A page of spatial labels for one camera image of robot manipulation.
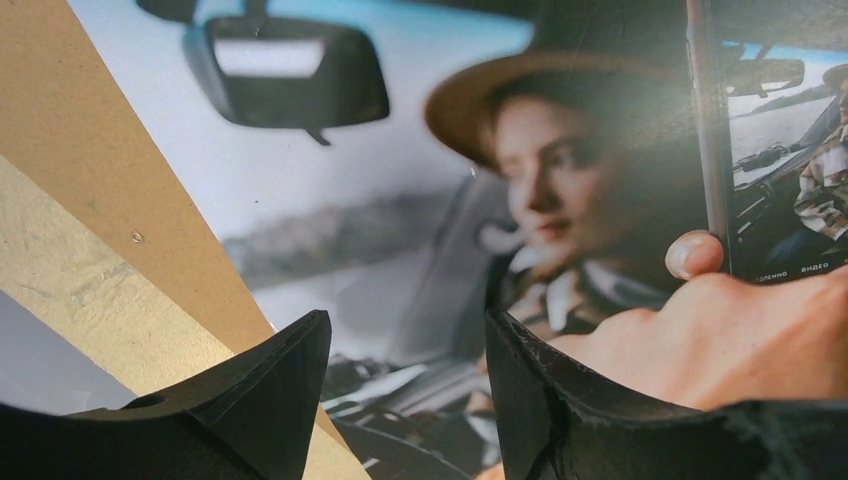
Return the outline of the brown cardboard backing board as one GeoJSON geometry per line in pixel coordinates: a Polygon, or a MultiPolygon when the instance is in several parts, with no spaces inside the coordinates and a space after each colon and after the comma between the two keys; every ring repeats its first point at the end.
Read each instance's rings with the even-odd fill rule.
{"type": "Polygon", "coordinates": [[[65,1],[1,5],[1,287],[137,394],[272,334],[65,1]]]}

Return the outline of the large printed photo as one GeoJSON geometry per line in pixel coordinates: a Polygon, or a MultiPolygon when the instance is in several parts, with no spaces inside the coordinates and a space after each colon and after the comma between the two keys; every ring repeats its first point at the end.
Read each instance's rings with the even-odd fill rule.
{"type": "Polygon", "coordinates": [[[504,479],[489,327],[713,410],[847,398],[843,130],[737,145],[847,60],[843,1],[75,1],[373,479],[504,479]]]}

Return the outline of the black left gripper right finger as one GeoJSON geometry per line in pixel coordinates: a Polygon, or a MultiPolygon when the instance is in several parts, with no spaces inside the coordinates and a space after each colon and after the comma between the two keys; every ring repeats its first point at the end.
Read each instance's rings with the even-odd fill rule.
{"type": "Polygon", "coordinates": [[[700,412],[611,381],[502,310],[486,355],[509,479],[843,479],[843,400],[743,401],[700,412]]]}

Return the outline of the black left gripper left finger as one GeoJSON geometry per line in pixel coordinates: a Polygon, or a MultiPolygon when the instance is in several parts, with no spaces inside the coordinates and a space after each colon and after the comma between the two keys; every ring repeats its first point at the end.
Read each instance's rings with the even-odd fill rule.
{"type": "Polygon", "coordinates": [[[299,479],[331,325],[315,310],[261,344],[117,409],[1,409],[5,479],[299,479]]]}

